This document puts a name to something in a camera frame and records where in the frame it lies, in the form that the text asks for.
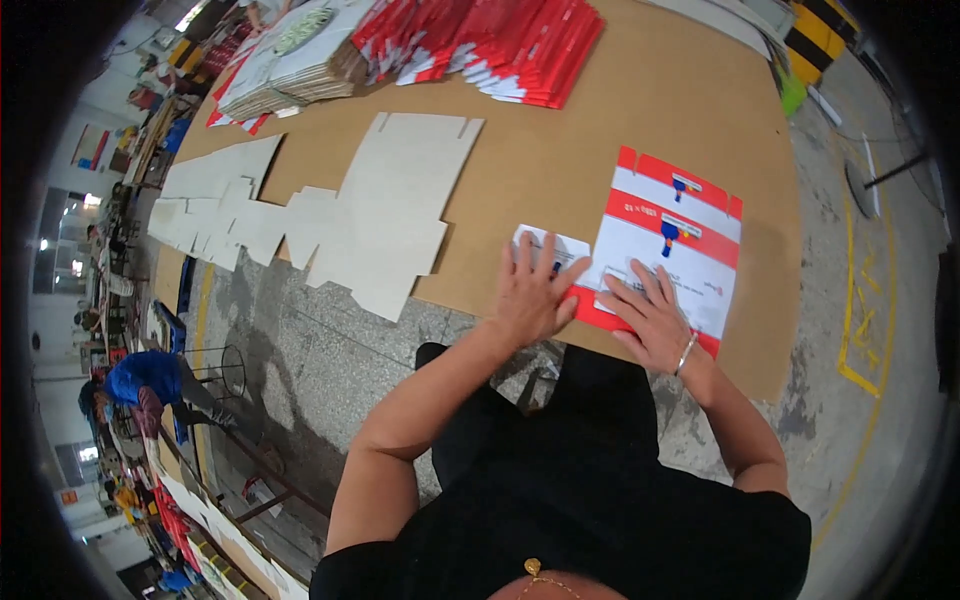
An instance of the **concrete floor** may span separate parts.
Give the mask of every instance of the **concrete floor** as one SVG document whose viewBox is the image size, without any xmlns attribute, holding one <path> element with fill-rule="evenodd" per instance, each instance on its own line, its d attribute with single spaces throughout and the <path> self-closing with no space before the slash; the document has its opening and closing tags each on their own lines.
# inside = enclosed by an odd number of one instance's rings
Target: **concrete floor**
<svg viewBox="0 0 960 600">
<path fill-rule="evenodd" d="M 822 91 L 844 116 L 842 135 L 903 135 L 886 97 L 849 54 L 827 72 Z M 947 237 L 937 210 L 906 174 L 880 186 L 883 218 L 865 219 L 842 175 L 843 156 L 869 169 L 864 144 L 837 135 L 811 101 L 790 119 L 790 134 L 804 232 L 801 316 L 782 399 L 758 408 L 783 444 L 794 501 L 813 520 L 803 598 L 850 597 L 884 559 L 909 514 L 941 415 L 932 314 L 937 254 Z M 871 144 L 871 151 L 878 172 L 910 152 L 889 141 Z M 923 174 L 918 180 L 931 194 Z M 188 347 L 238 348 L 256 405 L 246 410 L 264 415 L 291 478 L 325 505 L 351 437 L 374 404 L 412 372 L 416 348 L 425 341 L 450 344 L 475 322 L 409 300 L 399 322 L 389 323 L 361 310 L 343 288 L 307 287 L 303 273 L 286 262 L 264 268 L 245 254 L 234 273 L 213 272 L 205 297 L 204 269 L 198 265 L 186 316 Z M 547 365 L 561 353 L 556 344 L 523 351 L 497 377 L 497 389 L 516 400 L 532 372 L 534 401 L 543 402 L 552 385 Z M 219 355 L 207 357 L 218 361 Z M 729 482 L 698 406 L 672 377 L 651 383 L 660 461 Z M 213 445 L 221 451 L 208 466 L 235 495 L 249 466 L 217 440 Z M 429 453 L 417 474 L 429 501 L 440 492 Z M 264 539 L 279 539 L 288 562 L 309 576 L 322 552 L 325 522 L 297 504 L 286 504 L 287 521 L 258 517 L 254 528 Z"/>
</svg>

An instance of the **brown work table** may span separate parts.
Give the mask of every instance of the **brown work table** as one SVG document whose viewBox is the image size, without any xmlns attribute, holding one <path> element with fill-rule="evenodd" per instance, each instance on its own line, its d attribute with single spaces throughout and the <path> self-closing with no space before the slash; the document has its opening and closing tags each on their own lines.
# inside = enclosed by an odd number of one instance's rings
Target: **brown work table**
<svg viewBox="0 0 960 600">
<path fill-rule="evenodd" d="M 753 49 L 676 13 L 595 0 L 607 19 L 562 110 L 496 102 L 459 75 L 435 84 L 360 87 L 257 137 L 286 137 L 260 199 L 286 204 L 305 185 L 338 189 L 380 111 L 485 118 L 450 195 L 449 223 L 416 298 L 475 315 L 491 299 L 499 247 L 521 223 L 591 245 L 621 145 L 656 156 L 743 200 L 736 288 L 719 362 L 747 396 L 778 401 L 796 334 L 801 233 L 788 125 L 771 68 Z M 253 139 L 207 128 L 207 98 L 176 162 Z M 278 255 L 286 256 L 283 246 Z M 574 322 L 559 340 L 626 357 L 606 331 Z"/>
</svg>

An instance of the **blue jacket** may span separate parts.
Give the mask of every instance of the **blue jacket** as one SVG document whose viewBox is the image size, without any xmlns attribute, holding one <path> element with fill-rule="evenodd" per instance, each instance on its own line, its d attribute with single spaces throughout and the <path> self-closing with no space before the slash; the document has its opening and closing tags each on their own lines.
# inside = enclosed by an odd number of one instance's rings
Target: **blue jacket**
<svg viewBox="0 0 960 600">
<path fill-rule="evenodd" d="M 152 389 L 164 405 L 180 402 L 177 355 L 160 350 L 129 354 L 107 374 L 104 392 L 117 404 L 139 406 L 142 386 Z"/>
</svg>

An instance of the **silver bracelet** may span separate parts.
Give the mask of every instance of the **silver bracelet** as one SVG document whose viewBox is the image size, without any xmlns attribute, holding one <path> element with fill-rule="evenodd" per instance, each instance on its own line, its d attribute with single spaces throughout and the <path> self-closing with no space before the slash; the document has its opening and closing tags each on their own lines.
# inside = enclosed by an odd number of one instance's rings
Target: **silver bracelet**
<svg viewBox="0 0 960 600">
<path fill-rule="evenodd" d="M 690 336 L 690 341 L 686 343 L 686 348 L 684 348 L 684 353 L 680 355 L 680 363 L 677 365 L 677 370 L 673 372 L 674 376 L 680 376 L 680 369 L 684 367 L 686 362 L 686 357 L 690 355 L 690 351 L 693 350 L 693 345 L 697 343 L 697 338 L 700 337 L 699 331 L 694 331 L 693 335 Z"/>
</svg>

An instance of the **gold necklace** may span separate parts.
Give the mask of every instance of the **gold necklace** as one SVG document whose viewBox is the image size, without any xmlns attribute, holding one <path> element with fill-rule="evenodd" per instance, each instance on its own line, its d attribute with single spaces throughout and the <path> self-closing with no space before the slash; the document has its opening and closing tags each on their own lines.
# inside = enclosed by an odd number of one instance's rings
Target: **gold necklace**
<svg viewBox="0 0 960 600">
<path fill-rule="evenodd" d="M 533 584 L 535 584 L 536 582 L 545 582 L 545 583 L 547 583 L 547 584 L 553 584 L 554 586 L 557 586 L 558 588 L 562 588 L 562 589 L 566 590 L 570 595 L 572 595 L 572 596 L 573 596 L 574 598 L 576 598 L 577 600 L 584 600 L 583 598 L 580 597 L 580 594 L 578 594 L 577 592 L 575 592 L 575 591 L 573 591 L 572 589 L 570 589 L 566 584 L 563 584 L 563 583 L 557 581 L 556 579 L 551 579 L 551 578 L 549 578 L 549 577 L 541 577 L 541 576 L 540 576 L 540 561 L 538 561 L 537 559 L 527 559 L 526 561 L 523 562 L 523 568 L 525 568 L 528 573 L 530 573 L 531 575 L 533 575 L 534 578 L 533 578 L 533 580 L 531 580 L 531 582 L 530 582 L 529 584 L 527 584 L 527 587 L 523 589 L 523 591 L 520 593 L 520 595 L 516 597 L 516 600 L 520 600 L 520 598 L 523 597 L 523 594 L 525 594 L 525 593 L 527 593 L 528 591 L 530 591 L 530 588 L 531 588 L 531 587 L 533 586 Z"/>
</svg>

